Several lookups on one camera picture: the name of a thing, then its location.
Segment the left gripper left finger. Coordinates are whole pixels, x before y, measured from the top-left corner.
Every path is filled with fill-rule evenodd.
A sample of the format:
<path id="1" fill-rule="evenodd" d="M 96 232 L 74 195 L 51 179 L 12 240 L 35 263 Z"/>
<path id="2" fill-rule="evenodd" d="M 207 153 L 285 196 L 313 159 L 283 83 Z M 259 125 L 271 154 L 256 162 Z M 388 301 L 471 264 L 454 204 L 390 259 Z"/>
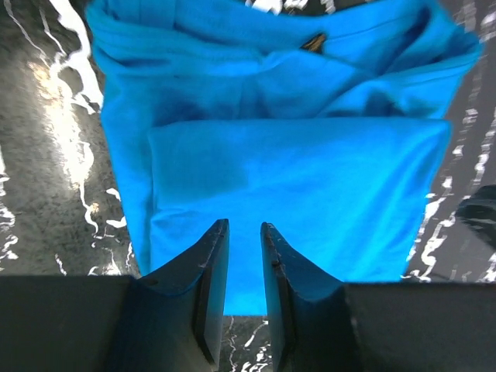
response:
<path id="1" fill-rule="evenodd" d="M 3 371 L 216 371 L 229 223 L 154 272 L 4 276 Z"/>

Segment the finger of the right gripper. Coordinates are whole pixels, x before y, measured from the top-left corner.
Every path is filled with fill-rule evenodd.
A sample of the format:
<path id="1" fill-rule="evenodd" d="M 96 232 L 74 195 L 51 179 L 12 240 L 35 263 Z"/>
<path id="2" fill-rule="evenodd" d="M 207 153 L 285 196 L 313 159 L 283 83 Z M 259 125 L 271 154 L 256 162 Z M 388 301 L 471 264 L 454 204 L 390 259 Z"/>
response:
<path id="1" fill-rule="evenodd" d="M 469 198 L 462 200 L 455 216 L 480 240 L 495 248 L 494 184 L 482 186 Z"/>

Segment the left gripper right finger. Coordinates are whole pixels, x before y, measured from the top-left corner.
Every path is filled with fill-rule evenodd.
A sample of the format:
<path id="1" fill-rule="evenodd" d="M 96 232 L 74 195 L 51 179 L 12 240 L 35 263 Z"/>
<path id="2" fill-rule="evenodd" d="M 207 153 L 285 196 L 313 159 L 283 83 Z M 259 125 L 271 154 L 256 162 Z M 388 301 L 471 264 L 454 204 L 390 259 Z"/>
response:
<path id="1" fill-rule="evenodd" d="M 275 371 L 493 371 L 495 287 L 343 283 L 261 227 Z"/>

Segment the blue t shirt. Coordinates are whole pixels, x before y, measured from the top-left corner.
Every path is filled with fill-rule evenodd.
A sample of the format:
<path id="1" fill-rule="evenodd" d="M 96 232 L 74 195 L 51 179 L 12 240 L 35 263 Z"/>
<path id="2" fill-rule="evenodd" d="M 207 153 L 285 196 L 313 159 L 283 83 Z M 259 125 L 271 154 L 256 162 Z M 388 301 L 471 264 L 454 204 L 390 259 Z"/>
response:
<path id="1" fill-rule="evenodd" d="M 482 51 L 438 2 L 94 1 L 87 21 L 141 274 L 228 219 L 228 315 L 266 311 L 263 222 L 341 281 L 401 278 Z"/>

